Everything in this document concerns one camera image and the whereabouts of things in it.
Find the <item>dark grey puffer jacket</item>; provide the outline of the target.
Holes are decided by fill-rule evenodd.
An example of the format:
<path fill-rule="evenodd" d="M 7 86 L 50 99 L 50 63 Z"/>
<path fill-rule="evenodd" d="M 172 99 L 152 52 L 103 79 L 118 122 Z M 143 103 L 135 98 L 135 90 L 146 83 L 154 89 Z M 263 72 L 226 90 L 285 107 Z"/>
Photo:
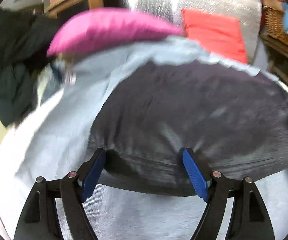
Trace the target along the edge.
<path fill-rule="evenodd" d="M 192 196 L 184 148 L 228 178 L 259 180 L 288 167 L 288 93 L 262 73 L 148 62 L 96 116 L 97 148 L 107 152 L 100 183 L 129 191 Z"/>

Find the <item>black clothes pile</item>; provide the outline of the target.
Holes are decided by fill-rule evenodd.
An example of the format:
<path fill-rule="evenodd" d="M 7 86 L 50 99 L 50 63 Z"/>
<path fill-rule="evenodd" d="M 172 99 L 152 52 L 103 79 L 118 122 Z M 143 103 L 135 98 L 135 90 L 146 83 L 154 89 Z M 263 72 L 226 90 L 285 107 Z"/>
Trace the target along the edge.
<path fill-rule="evenodd" d="M 61 22 L 45 15 L 0 9 L 0 121 L 18 121 L 36 102 L 37 75 Z"/>

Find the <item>silver foil insulation sheet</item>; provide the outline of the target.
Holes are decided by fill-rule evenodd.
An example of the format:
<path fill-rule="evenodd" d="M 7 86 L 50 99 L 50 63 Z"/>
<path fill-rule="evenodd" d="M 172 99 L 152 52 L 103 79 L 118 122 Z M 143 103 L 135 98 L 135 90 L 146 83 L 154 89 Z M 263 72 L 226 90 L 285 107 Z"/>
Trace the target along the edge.
<path fill-rule="evenodd" d="M 252 62 L 261 21 L 261 0 L 122 0 L 125 7 L 140 10 L 178 26 L 182 25 L 181 10 L 199 10 L 233 16 L 240 22 L 248 61 Z"/>

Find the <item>wooden shelf unit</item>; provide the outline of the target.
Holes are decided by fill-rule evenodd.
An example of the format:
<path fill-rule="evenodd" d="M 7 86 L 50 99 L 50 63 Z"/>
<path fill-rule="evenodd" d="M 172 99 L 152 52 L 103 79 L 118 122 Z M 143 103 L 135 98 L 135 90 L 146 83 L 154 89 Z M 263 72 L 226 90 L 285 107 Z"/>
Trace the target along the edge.
<path fill-rule="evenodd" d="M 288 86 L 288 46 L 268 35 L 260 35 L 268 54 L 268 71 Z"/>

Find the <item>red-orange pillow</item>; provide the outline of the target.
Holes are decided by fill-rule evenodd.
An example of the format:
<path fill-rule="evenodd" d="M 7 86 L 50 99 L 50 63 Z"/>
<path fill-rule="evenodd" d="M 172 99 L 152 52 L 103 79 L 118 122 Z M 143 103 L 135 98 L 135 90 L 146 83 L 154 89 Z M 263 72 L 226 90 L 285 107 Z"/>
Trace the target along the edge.
<path fill-rule="evenodd" d="M 248 62 L 239 20 L 198 10 L 181 11 L 186 36 L 210 53 L 241 63 Z"/>

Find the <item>pink pillow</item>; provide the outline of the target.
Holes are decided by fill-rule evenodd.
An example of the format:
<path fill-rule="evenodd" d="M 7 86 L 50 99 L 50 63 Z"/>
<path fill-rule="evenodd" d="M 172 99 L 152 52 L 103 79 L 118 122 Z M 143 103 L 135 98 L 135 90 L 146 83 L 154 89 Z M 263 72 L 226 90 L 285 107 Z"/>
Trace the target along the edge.
<path fill-rule="evenodd" d="M 182 34 L 182 29 L 176 25 L 145 12 L 98 8 L 67 20 L 51 41 L 47 55 L 88 53 L 119 44 Z"/>

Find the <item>wicker basket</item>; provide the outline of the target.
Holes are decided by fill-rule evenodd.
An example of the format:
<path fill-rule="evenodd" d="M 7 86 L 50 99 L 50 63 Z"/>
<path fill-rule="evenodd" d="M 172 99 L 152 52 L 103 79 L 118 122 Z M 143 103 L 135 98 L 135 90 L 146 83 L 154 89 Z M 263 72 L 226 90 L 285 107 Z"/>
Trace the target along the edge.
<path fill-rule="evenodd" d="M 282 26 L 284 12 L 281 9 L 269 6 L 264 6 L 263 9 L 265 11 L 267 34 L 288 45 L 288 34 L 285 33 Z"/>

